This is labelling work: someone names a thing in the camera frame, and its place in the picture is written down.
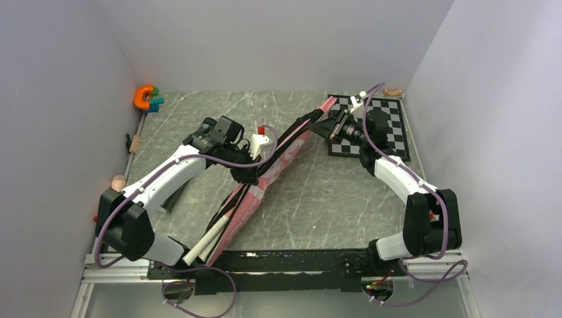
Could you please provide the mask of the pink badminton racket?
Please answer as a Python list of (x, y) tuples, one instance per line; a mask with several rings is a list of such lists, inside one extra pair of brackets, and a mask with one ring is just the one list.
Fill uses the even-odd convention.
[(197, 244), (182, 258), (187, 264), (191, 265), (198, 257), (205, 257), (210, 252), (212, 245), (218, 241), (222, 231), (229, 222), (228, 216), (222, 216), (213, 226), (206, 232)]
[(226, 231), (229, 221), (228, 219), (223, 217), (221, 218), (220, 223), (222, 227), (216, 228), (216, 230), (213, 232), (215, 235), (211, 238), (211, 240), (207, 242), (207, 245), (205, 245), (204, 249), (201, 250), (201, 252), (198, 254), (198, 257), (202, 260), (207, 261), (210, 258), (217, 245), (219, 244), (221, 237)]

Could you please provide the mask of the pink racket bag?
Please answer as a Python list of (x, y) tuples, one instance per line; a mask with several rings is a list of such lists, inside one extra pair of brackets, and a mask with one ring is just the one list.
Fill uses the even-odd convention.
[(274, 157), (258, 168), (258, 184), (239, 185), (223, 200), (209, 226), (212, 227), (222, 216), (228, 216), (228, 227), (210, 258), (205, 261), (198, 257), (206, 266), (212, 265), (229, 247), (235, 235), (257, 211), (267, 188), (292, 163), (305, 141), (312, 135), (308, 126), (326, 117), (335, 102), (336, 98), (330, 97), (317, 109), (297, 118), (278, 138), (278, 149), (275, 151)]

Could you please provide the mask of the black shuttlecock tube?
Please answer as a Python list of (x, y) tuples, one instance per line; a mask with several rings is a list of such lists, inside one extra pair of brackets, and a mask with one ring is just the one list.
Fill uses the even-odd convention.
[(180, 196), (183, 194), (185, 188), (186, 188), (187, 184), (182, 185), (181, 187), (179, 187), (172, 195), (170, 195), (165, 201), (164, 203), (157, 209), (157, 211), (163, 213), (163, 214), (169, 214), (175, 204), (177, 204)]

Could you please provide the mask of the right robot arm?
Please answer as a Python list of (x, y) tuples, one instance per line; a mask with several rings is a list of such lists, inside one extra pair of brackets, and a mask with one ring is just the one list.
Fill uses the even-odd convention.
[(368, 244), (367, 270), (381, 275), (391, 260), (428, 255), (443, 256), (462, 243), (457, 197), (450, 189), (439, 189), (413, 172), (388, 146), (390, 116), (373, 108), (360, 122), (341, 109), (310, 129), (330, 141), (349, 141), (359, 147), (359, 160), (367, 172), (384, 182), (405, 204), (402, 230)]

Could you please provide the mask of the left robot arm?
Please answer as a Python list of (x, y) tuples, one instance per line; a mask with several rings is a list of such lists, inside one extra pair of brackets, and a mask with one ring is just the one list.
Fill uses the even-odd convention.
[(221, 116), (207, 117), (197, 131), (189, 134), (177, 150), (157, 168), (122, 190), (109, 188), (100, 197), (93, 250), (95, 264), (102, 263), (101, 247), (106, 244), (121, 258), (141, 258), (163, 263), (173, 278), (184, 277), (190, 269), (187, 248), (180, 242), (155, 233), (151, 217), (170, 196), (213, 164), (229, 168), (236, 178), (268, 162), (278, 145), (278, 135), (253, 134), (244, 137), (242, 124)]

